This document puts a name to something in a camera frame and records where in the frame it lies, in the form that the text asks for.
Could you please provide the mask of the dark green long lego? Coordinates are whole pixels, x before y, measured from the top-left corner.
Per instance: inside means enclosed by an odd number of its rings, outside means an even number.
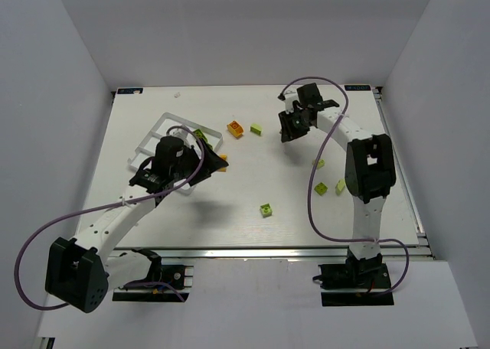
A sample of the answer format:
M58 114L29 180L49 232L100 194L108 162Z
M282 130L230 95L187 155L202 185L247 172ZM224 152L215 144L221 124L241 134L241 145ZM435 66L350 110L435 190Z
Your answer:
M205 144L209 144L206 135L200 130L200 129L195 129L193 133Z

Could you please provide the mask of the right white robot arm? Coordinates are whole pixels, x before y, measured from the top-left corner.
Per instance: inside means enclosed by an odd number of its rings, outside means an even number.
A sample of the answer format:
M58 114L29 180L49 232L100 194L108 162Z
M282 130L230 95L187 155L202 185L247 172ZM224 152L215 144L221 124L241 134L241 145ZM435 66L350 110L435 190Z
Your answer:
M381 214L391 188L396 183L392 141L386 134L375 135L349 119L349 98L338 84L345 99L343 107L333 99L325 100L316 83L309 83L278 99L285 109L279 113L281 142L291 142L307 135L312 127L326 134L313 162L308 183L307 213L314 232L324 240L348 244L348 257L359 263L380 263ZM318 229L312 215L312 189L319 160L329 140L345 151L345 187L354 205L352 237L329 237Z

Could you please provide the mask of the light green lego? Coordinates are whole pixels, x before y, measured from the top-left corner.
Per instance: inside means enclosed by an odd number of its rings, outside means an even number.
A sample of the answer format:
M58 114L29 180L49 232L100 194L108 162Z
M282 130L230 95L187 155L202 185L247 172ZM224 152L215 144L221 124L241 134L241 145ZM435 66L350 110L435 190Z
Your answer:
M262 135L262 127L256 123L252 123L250 125L250 131L255 134L255 135L258 135L258 136L261 136Z

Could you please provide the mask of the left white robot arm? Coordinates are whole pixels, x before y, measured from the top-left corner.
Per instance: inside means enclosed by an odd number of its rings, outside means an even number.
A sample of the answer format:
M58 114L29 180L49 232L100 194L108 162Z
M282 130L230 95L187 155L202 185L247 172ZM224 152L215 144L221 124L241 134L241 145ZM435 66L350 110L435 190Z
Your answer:
M155 154L141 163L116 205L71 239L59 237L52 243L46 291L90 313L117 288L171 289L162 276L159 254L145 248L118 257L111 257L111 253L176 185L194 186L227 166L227 161L202 140L188 145L178 137L162 137Z

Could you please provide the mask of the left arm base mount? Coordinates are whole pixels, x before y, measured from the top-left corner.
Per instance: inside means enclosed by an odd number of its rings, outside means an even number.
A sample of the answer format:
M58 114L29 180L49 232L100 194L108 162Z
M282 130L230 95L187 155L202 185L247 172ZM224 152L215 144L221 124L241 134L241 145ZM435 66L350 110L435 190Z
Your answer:
M114 302L184 303L193 283L192 265L166 262L147 249L111 257L106 268Z

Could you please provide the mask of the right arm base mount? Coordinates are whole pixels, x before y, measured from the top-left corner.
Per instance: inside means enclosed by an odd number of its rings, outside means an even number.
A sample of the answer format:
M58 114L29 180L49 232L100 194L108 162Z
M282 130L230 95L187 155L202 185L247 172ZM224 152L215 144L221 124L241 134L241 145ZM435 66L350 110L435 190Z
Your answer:
M393 306L393 293L387 265L381 254L357 259L348 252L344 263L322 264L312 278L321 289L324 307Z

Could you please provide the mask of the pale green square lego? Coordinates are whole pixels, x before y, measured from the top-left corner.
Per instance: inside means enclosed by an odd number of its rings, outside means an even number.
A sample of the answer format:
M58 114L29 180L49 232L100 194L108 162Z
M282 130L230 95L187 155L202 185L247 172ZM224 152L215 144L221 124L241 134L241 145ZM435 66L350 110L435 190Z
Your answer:
M325 161L323 159L319 159L318 162L315 162L315 160L313 160L312 165L317 165L316 168L320 169L325 165Z

